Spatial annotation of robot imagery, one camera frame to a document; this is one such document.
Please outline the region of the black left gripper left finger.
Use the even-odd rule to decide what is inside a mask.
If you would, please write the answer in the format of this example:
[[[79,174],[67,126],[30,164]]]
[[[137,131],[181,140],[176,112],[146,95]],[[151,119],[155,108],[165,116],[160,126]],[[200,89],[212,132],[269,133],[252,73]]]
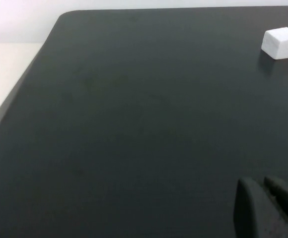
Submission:
[[[235,194],[233,223],[237,238],[258,238],[257,208],[260,186],[251,178],[240,178]]]

